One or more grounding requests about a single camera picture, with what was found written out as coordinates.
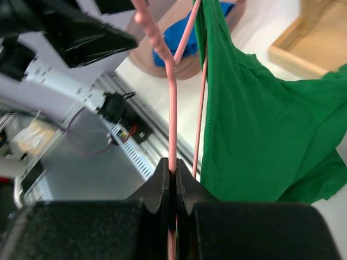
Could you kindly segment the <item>green tank top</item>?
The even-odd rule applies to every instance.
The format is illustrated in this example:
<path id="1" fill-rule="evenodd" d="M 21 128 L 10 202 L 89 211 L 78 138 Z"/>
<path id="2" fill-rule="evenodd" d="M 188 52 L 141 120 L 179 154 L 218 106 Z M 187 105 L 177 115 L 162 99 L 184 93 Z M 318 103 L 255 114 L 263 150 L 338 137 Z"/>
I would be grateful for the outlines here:
<path id="1" fill-rule="evenodd" d="M 346 66 L 284 81 L 234 46 L 218 1 L 195 20 L 208 101 L 201 184 L 219 200 L 329 199 L 346 185 L 336 151 L 346 133 Z"/>

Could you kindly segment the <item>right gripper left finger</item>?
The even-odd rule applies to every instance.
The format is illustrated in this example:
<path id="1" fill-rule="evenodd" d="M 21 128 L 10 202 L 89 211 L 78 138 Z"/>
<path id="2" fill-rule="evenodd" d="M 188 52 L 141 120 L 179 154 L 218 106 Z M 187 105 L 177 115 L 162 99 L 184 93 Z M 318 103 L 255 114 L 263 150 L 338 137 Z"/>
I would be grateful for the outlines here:
<path id="1" fill-rule="evenodd" d="M 40 201 L 21 208 L 1 259 L 167 259 L 168 160 L 125 200 Z"/>

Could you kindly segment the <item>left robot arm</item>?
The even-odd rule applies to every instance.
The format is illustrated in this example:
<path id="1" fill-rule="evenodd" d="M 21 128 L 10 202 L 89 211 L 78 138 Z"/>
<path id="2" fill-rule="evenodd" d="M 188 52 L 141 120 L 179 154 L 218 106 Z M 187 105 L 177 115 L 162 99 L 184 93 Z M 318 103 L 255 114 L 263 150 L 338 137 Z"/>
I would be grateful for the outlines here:
<path id="1" fill-rule="evenodd" d="M 1 74 L 52 89 L 112 123 L 119 122 L 129 95 L 83 84 L 56 69 L 18 39 L 36 32 L 70 68 L 135 49 L 135 37 L 86 14 L 76 1 L 1 1 Z"/>

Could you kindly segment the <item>pink hanger of green top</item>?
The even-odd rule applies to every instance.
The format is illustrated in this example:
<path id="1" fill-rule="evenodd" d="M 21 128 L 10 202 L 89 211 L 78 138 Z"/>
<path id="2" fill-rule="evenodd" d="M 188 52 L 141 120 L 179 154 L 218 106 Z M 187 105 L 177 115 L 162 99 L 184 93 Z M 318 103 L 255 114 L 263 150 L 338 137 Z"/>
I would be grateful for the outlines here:
<path id="1" fill-rule="evenodd" d="M 170 108 L 169 108 L 169 176 L 170 181 L 175 180 L 174 175 L 176 174 L 177 169 L 177 81 L 174 68 L 181 61 L 184 49 L 187 45 L 189 36 L 191 34 L 192 28 L 194 26 L 195 18 L 197 16 L 198 10 L 200 8 L 201 1 L 195 1 L 192 7 L 191 15 L 187 22 L 187 26 L 184 29 L 183 36 L 178 45 L 178 49 L 173 56 L 170 49 L 166 45 L 163 36 L 159 30 L 157 23 L 154 21 L 146 1 L 131 1 L 133 6 L 136 9 L 136 14 L 134 20 L 138 23 L 144 30 L 144 33 L 149 38 L 152 47 L 159 57 L 165 63 L 166 75 L 169 80 L 169 94 L 170 94 Z M 207 72 L 207 57 L 205 57 L 203 64 L 203 74 L 202 74 L 202 85 L 200 92 L 200 107 L 199 107 L 199 116 L 197 123 L 197 133 L 196 133 L 196 145 L 195 145 L 195 154 L 194 162 L 192 168 L 192 176 L 196 179 L 197 173 L 197 162 L 198 162 L 198 152 L 200 145 L 200 133 L 201 133 L 201 120 L 202 120 L 202 110 L 203 110 L 203 101 L 204 101 L 204 90 L 205 90 L 205 78 Z M 176 213 L 174 212 L 174 219 L 169 218 L 169 233 L 168 233 L 168 259 L 176 259 L 176 228 L 174 228 L 171 220 L 175 220 L 176 224 Z"/>

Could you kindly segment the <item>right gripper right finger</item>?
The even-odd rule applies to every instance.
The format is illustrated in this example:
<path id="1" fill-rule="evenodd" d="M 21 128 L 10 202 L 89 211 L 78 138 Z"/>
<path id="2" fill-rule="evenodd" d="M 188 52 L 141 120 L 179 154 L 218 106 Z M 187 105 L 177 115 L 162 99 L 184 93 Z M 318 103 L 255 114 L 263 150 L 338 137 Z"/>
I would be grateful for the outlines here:
<path id="1" fill-rule="evenodd" d="M 177 162 L 176 194 L 179 259 L 340 259 L 312 206 L 219 201 L 183 160 Z"/>

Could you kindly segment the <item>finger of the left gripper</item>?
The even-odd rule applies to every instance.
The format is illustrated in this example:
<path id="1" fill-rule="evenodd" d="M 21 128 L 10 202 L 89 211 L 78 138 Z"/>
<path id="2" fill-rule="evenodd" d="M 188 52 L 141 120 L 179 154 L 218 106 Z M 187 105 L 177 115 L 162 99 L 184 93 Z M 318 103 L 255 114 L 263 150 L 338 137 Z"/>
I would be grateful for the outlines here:
<path id="1" fill-rule="evenodd" d="M 70 68 L 137 47 L 136 39 L 82 12 L 76 1 L 27 1 L 40 31 Z"/>

